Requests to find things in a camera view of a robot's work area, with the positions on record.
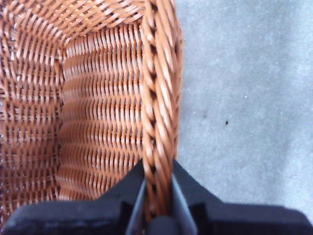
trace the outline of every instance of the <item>concrete surface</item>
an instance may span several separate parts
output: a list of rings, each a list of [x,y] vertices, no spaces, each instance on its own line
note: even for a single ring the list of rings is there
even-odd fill
[[[176,3],[179,162],[226,202],[284,205],[313,222],[313,1]]]

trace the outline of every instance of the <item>gray concrete floor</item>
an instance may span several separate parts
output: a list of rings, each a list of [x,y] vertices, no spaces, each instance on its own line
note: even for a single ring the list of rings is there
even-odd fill
[[[176,3],[179,162],[226,202],[284,205],[313,222],[313,2]]]

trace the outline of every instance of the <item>brown wicker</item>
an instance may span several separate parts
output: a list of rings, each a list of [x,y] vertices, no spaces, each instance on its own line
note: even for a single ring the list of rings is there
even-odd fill
[[[170,209],[181,87],[174,0],[3,0],[1,223],[99,197],[143,158],[147,219]]]

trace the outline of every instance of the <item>wicker weave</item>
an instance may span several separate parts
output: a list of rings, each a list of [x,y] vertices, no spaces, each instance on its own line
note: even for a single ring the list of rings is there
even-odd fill
[[[174,0],[3,1],[1,223],[94,199],[143,158],[147,219],[170,210],[181,87]]]

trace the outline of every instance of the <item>rattan strand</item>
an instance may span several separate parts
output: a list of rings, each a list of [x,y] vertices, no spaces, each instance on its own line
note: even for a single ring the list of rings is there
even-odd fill
[[[141,157],[147,219],[168,213],[174,1],[9,0],[0,14],[1,224],[23,204],[97,198]]]

